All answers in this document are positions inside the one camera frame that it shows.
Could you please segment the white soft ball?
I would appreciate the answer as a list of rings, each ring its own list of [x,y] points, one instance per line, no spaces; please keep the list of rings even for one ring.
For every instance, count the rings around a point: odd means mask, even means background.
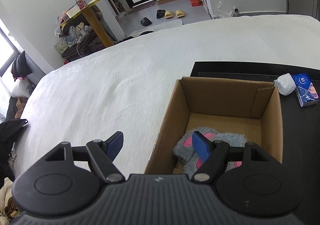
[[[284,96],[291,94],[296,89],[296,84],[289,73],[275,79],[274,86],[277,87],[279,93]]]

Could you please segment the clear plastic bag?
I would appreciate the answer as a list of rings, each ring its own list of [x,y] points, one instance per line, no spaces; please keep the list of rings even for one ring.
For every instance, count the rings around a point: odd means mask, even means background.
[[[230,17],[238,17],[239,9],[235,6],[223,3],[220,1],[214,12],[214,18],[230,18]]]

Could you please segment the white floor mat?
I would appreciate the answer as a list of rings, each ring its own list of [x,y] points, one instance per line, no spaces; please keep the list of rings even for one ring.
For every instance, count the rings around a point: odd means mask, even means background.
[[[175,27],[179,27],[182,26],[183,22],[182,20],[173,20],[173,21],[169,21],[169,22],[164,22],[155,26],[148,26],[144,29],[141,30],[137,30],[132,32],[131,34],[129,34],[129,36],[132,37],[138,37],[140,36],[142,33],[146,32],[146,31],[160,31],[160,30],[164,30],[164,29],[169,29],[169,28],[175,28]]]

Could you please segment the white bed cover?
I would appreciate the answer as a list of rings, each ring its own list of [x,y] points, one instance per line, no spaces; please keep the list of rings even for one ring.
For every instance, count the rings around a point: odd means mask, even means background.
[[[177,79],[196,61],[244,61],[319,68],[319,21],[303,15],[242,16],[156,31],[68,63],[44,76],[15,144],[20,176],[62,141],[83,146],[124,133],[114,163],[142,173]]]

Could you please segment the yellow round table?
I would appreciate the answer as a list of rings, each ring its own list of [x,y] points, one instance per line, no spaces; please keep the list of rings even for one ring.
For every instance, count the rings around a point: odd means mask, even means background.
[[[87,22],[89,23],[89,25],[92,27],[92,29],[94,30],[94,32],[97,34],[97,36],[99,37],[99,39],[102,41],[103,45],[105,47],[110,47],[113,46],[113,41],[109,38],[108,34],[106,33],[106,31],[104,30],[103,26],[100,24],[100,22],[98,21],[97,17],[95,16],[95,14],[93,13],[93,11],[91,10],[91,8],[98,3],[100,0],[92,0],[88,3],[88,5],[86,7],[84,7],[83,9],[81,9],[79,12],[77,12],[74,16],[72,16],[71,18],[69,18],[68,20],[62,22],[60,24],[60,29],[63,30],[63,28],[69,23],[71,22],[71,20],[73,20],[74,18],[76,18],[77,16],[79,16],[80,14],[83,14],[83,16],[85,17],[85,19],[87,20]]]

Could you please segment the grey pink paw plush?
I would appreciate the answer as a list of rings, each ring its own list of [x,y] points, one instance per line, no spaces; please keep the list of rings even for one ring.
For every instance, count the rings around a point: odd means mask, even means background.
[[[173,154],[183,164],[183,173],[189,178],[202,166],[202,160],[195,152],[192,144],[192,135],[199,131],[206,139],[212,141],[221,140],[227,142],[231,147],[244,147],[247,139],[243,134],[220,133],[210,127],[198,127],[190,130],[177,142]]]

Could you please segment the left yellow slipper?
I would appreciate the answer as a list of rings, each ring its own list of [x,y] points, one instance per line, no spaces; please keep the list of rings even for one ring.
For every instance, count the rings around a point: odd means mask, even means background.
[[[174,16],[174,13],[170,10],[167,10],[164,14],[165,19],[173,18],[173,16]]]

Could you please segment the yellow slipper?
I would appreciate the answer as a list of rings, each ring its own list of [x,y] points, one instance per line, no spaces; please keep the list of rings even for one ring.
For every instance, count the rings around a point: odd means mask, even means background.
[[[170,10],[167,10],[164,14],[165,19],[173,18],[173,16],[174,16],[174,13]]]
[[[177,18],[185,17],[185,12],[183,10],[176,10],[175,14]]]

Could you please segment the black pillow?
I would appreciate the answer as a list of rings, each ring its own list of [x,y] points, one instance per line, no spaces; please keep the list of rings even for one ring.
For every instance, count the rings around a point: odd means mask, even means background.
[[[26,57],[25,51],[20,53],[11,65],[11,73],[13,79],[16,81],[17,79],[24,79],[28,75],[32,74],[32,70],[29,67]]]

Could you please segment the brown cardboard box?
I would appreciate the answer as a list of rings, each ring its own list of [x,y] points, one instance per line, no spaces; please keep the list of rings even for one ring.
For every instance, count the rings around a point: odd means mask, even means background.
[[[283,161],[283,118],[278,89],[271,82],[183,77],[175,83],[145,174],[171,174],[173,148],[195,128],[245,135]]]

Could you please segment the right yellow slipper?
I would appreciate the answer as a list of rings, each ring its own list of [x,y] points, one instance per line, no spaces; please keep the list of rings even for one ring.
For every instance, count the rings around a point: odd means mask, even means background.
[[[185,12],[183,10],[176,10],[175,14],[177,18],[185,17]]]

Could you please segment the black slipper near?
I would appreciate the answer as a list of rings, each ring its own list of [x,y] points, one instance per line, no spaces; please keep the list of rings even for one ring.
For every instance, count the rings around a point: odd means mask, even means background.
[[[140,21],[140,24],[144,27],[147,27],[152,25],[152,22],[147,17],[143,17]]]

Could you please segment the blue tissue pack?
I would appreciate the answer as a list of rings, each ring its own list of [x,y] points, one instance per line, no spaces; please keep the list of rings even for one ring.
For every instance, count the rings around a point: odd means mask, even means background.
[[[315,105],[319,101],[319,95],[308,74],[292,75],[296,85],[295,92],[301,107]]]

